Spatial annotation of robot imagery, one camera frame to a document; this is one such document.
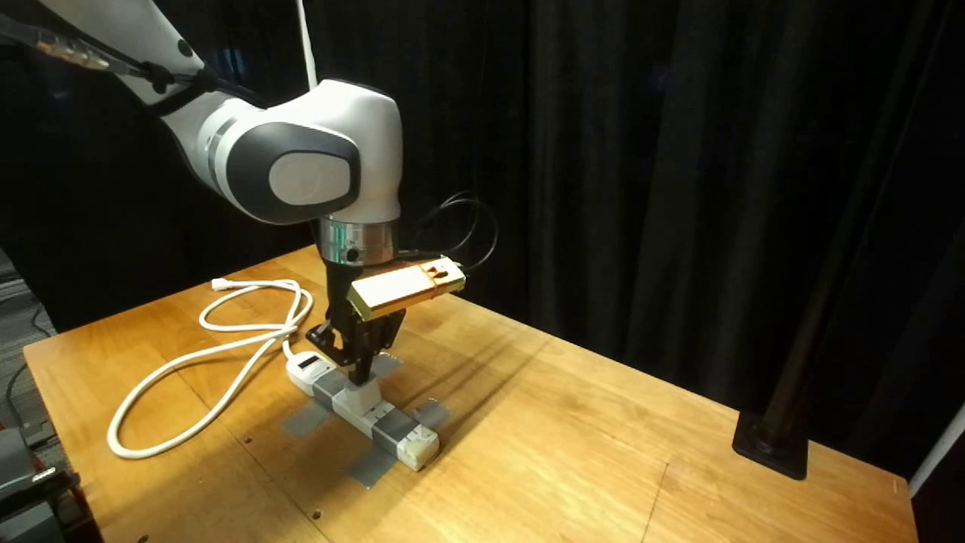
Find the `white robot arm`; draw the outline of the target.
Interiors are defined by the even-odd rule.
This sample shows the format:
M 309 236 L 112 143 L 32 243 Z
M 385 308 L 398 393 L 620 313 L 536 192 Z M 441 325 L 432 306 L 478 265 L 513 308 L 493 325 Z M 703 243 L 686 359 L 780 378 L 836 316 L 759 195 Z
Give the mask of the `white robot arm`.
M 320 226 L 328 320 L 324 350 L 371 378 L 395 324 L 366 325 L 347 287 L 395 259 L 400 218 L 400 111 L 392 95 L 325 78 L 295 101 L 254 107 L 220 85 L 155 0 L 40 0 L 67 21 L 77 53 L 112 73 L 173 129 L 191 173 L 268 226 Z

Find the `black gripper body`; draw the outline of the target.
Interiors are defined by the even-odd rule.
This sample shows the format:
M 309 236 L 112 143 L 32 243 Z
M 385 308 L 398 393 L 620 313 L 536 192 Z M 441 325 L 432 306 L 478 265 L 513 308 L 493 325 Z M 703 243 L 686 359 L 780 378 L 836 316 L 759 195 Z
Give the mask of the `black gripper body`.
M 328 320 L 340 335 L 347 354 L 379 354 L 395 344 L 395 335 L 404 324 L 404 313 L 395 310 L 389 316 L 362 320 L 350 306 L 350 287 L 357 276 L 371 273 L 366 265 L 325 265 L 325 291 L 328 291 Z

